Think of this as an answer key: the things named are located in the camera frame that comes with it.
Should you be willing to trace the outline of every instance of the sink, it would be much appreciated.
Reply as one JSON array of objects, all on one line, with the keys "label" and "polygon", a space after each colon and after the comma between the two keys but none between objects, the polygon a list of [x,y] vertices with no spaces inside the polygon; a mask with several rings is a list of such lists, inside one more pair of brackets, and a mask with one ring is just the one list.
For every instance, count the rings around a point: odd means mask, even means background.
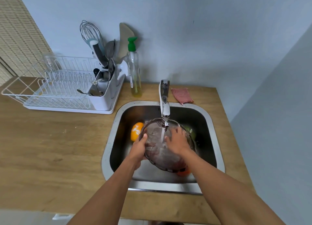
[{"label": "sink", "polygon": [[[130,133],[137,122],[148,122],[161,117],[159,102],[133,101],[123,105],[117,112],[102,158],[102,171],[106,180],[117,170],[130,152]],[[206,162],[225,171],[218,140],[209,114],[194,104],[170,103],[170,119],[189,125],[196,132],[196,153]],[[179,177],[165,172],[143,160],[134,172],[129,190],[179,192],[201,194],[192,174]]]}]

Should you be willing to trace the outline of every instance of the countertop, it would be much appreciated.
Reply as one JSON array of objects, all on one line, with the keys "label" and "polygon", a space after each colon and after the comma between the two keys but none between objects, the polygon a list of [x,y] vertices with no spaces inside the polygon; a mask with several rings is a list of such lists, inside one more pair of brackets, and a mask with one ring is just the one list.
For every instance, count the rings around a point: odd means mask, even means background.
[{"label": "countertop", "polygon": [[[226,174],[254,190],[217,90],[187,87],[213,120]],[[0,95],[0,208],[76,213],[105,182],[101,158],[118,109],[159,101],[158,84],[142,90],[135,98],[124,83],[111,115],[29,110]],[[128,191],[121,217],[220,224],[203,196],[163,192]]]}]

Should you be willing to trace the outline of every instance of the faucet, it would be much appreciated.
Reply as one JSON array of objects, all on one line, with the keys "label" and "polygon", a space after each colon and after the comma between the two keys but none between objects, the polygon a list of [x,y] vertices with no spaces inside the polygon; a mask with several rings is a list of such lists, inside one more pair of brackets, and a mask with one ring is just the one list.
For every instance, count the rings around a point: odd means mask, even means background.
[{"label": "faucet", "polygon": [[168,120],[170,117],[170,106],[168,102],[170,81],[162,79],[159,84],[159,98],[160,98],[160,111],[161,111],[161,125],[165,128],[165,131],[169,128]]}]

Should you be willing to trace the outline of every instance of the white dish rack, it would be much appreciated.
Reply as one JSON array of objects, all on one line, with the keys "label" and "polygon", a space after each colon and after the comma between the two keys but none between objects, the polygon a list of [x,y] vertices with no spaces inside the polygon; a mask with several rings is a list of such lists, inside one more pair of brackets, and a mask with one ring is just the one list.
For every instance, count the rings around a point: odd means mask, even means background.
[{"label": "white dish rack", "polygon": [[103,70],[95,58],[50,56],[12,81],[2,94],[19,101],[28,109],[111,114],[114,111],[124,76],[117,81],[118,70],[107,83],[110,93],[107,109],[95,108],[88,93],[95,78],[93,70]]}]

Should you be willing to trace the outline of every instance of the plastic bottle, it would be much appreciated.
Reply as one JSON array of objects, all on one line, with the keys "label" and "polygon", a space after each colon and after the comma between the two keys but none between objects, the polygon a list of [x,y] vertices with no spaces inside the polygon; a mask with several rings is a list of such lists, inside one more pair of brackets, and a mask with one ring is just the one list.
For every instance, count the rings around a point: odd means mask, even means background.
[{"label": "plastic bottle", "polygon": [[129,66],[129,76],[130,76],[130,85],[131,93],[134,97],[141,97],[141,79],[140,79],[140,69],[138,67],[138,53],[136,52],[134,41],[137,37],[128,38],[128,53],[127,53],[127,62]]}]

